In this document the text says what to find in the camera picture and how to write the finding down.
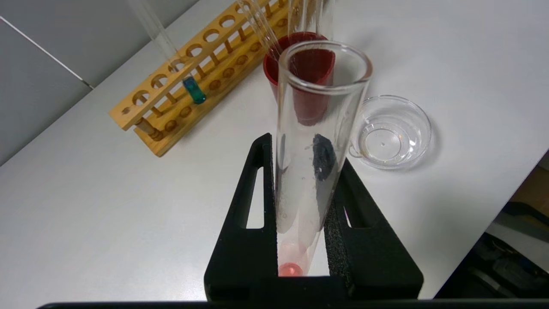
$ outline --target glass petri dish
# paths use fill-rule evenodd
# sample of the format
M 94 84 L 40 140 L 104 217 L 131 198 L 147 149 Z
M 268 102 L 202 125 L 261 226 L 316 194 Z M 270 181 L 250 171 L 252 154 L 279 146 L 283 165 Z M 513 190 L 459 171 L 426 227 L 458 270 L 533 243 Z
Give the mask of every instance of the glass petri dish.
M 425 154 L 431 135 L 429 118 L 410 100 L 371 97 L 359 107 L 349 154 L 380 169 L 408 168 Z

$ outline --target wooden peg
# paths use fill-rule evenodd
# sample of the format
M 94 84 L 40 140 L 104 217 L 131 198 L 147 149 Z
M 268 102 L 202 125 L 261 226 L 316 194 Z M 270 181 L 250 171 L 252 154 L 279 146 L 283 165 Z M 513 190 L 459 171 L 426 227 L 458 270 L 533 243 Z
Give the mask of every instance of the wooden peg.
M 229 41 L 225 41 L 225 48 L 227 49 L 227 52 L 230 54 L 233 52 L 233 48 L 231 47 L 231 44 L 229 43 Z
M 155 81 L 154 81 L 154 85 L 156 86 L 157 89 L 162 88 L 162 87 L 164 86 L 164 84 L 162 84 L 162 83 L 160 82 L 160 80 L 155 80 Z M 168 92 L 168 93 L 166 94 L 166 97 L 168 98 L 168 100 L 169 100 L 172 104 L 177 103 L 177 100 L 173 97 L 173 95 L 172 95 L 171 93 Z M 162 112 L 160 112 L 160 115 L 156 114 L 154 111 L 153 111 L 153 113 L 154 113 L 155 115 L 157 115 L 157 116 L 162 116 Z
M 272 16 L 271 6 L 269 5 L 269 2 L 267 2 L 267 4 L 265 4 L 265 15 L 267 16 L 267 18 L 271 18 L 271 16 Z
M 242 28 L 238 28 L 238 35 L 240 35 L 241 41 L 246 40 L 246 34 L 244 33 L 244 30 L 242 30 Z
M 153 127 L 146 119 L 140 118 L 136 123 L 136 127 L 140 128 L 143 132 L 147 133 L 154 141 L 159 141 L 164 137 L 162 132 Z
M 168 100 L 172 103 L 172 104 L 175 104 L 177 103 L 177 99 L 173 97 L 173 95 L 171 93 L 166 93 L 166 97 L 168 98 Z
M 215 56 L 215 53 L 212 53 L 210 55 L 210 58 L 212 59 L 212 61 L 214 62 L 215 65 L 219 64 L 219 59 L 217 58 L 217 56 Z
M 162 116 L 162 112 L 159 111 L 156 107 L 151 107 L 150 111 L 153 112 L 157 117 Z
M 204 71 L 199 65 L 197 65 L 196 69 L 197 69 L 198 75 L 200 75 L 201 78 L 206 77 L 206 73 L 204 73 Z

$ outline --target red plastic cup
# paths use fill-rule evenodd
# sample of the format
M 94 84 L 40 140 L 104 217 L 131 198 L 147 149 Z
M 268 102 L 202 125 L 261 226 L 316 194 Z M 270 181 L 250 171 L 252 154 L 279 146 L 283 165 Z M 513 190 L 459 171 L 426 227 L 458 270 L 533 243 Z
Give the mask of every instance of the red plastic cup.
M 313 32 L 296 32 L 278 40 L 282 50 L 295 43 L 314 40 L 326 40 Z M 303 51 L 294 56 L 296 67 L 292 74 L 298 78 L 318 85 L 330 85 L 333 80 L 335 55 L 329 51 Z M 274 98 L 278 102 L 278 62 L 268 55 L 263 59 L 263 71 L 271 84 Z M 294 92 L 294 109 L 302 125 L 314 125 L 328 109 L 327 96 L 297 90 Z

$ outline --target blue liquid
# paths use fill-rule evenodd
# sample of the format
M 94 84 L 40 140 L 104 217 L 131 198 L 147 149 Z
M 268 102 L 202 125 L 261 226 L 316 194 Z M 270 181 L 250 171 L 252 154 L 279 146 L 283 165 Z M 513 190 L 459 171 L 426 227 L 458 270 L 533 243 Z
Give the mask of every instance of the blue liquid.
M 202 104 L 206 101 L 206 95 L 202 92 L 197 81 L 194 80 L 192 76 L 183 80 L 183 86 L 187 89 L 195 104 Z

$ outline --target black object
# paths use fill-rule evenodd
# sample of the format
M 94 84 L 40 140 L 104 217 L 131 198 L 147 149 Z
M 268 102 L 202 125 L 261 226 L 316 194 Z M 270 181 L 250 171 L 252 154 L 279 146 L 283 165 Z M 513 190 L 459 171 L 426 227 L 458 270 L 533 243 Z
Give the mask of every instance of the black object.
M 547 298 L 549 274 L 501 239 L 484 233 L 436 298 Z
M 348 161 L 324 225 L 330 276 L 278 277 L 271 149 L 270 134 L 251 146 L 204 275 L 208 300 L 325 303 L 416 298 L 423 276 Z M 318 160 L 326 161 L 329 154 L 321 152 Z M 260 167 L 264 227 L 246 229 Z
M 536 208 L 522 202 L 508 202 L 505 204 L 501 212 L 505 212 L 512 216 L 531 216 L 539 222 L 549 227 L 549 218 L 539 212 Z

